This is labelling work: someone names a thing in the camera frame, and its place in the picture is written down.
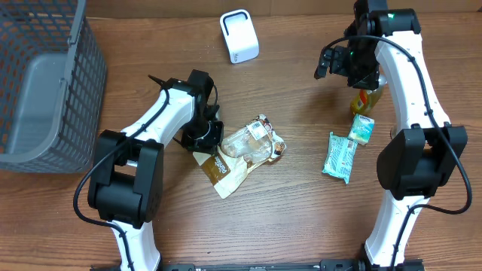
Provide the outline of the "clear bottle with silver cap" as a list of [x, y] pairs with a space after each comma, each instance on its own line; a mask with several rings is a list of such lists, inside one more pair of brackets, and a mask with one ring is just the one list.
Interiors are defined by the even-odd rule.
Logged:
[[359, 90], [359, 93], [350, 102], [350, 110], [356, 115], [368, 116], [383, 94], [383, 88], [387, 85], [384, 75], [379, 76], [379, 86], [375, 90]]

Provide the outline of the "brown snack packet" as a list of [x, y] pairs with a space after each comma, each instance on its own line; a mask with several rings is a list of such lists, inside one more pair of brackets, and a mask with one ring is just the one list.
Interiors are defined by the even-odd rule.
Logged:
[[225, 199], [263, 163], [276, 159], [272, 126], [255, 120], [227, 137], [217, 154], [194, 152], [194, 159], [211, 181], [218, 195]]

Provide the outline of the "small Kleenex tissue pack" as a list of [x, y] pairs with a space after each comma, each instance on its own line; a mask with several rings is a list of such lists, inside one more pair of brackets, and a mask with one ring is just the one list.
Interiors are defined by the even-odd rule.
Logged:
[[356, 114], [349, 131], [348, 139], [356, 141], [361, 145], [366, 145], [370, 141], [374, 130], [374, 124], [375, 122], [373, 119]]

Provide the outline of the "teal tissue pack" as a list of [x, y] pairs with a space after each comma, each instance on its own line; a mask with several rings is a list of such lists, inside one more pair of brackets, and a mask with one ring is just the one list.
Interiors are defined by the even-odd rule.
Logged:
[[358, 142], [329, 134], [328, 152], [322, 172], [349, 183]]

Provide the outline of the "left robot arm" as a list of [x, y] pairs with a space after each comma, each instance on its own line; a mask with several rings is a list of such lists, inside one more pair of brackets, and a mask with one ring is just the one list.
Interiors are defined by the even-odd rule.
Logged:
[[158, 100], [135, 123], [120, 132], [104, 130], [96, 143], [87, 184], [88, 205], [99, 219], [81, 220], [113, 231], [121, 256], [118, 270], [160, 270], [152, 221], [163, 192], [165, 147], [182, 133], [178, 143], [187, 151], [213, 156], [223, 139], [224, 124], [217, 118], [217, 93], [207, 72], [193, 70], [186, 81], [154, 78]]

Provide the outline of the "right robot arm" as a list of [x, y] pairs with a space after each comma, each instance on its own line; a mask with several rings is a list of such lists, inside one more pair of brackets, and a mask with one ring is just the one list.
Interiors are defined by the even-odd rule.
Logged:
[[462, 169], [465, 127], [454, 126], [435, 94], [423, 56], [421, 27], [414, 10], [391, 9], [385, 1], [357, 1], [343, 37], [323, 47], [315, 78], [346, 77], [350, 87], [375, 90], [387, 80], [395, 108], [391, 142], [377, 158], [384, 189], [374, 228], [358, 257], [324, 259], [323, 270], [421, 270], [404, 250], [419, 213]]

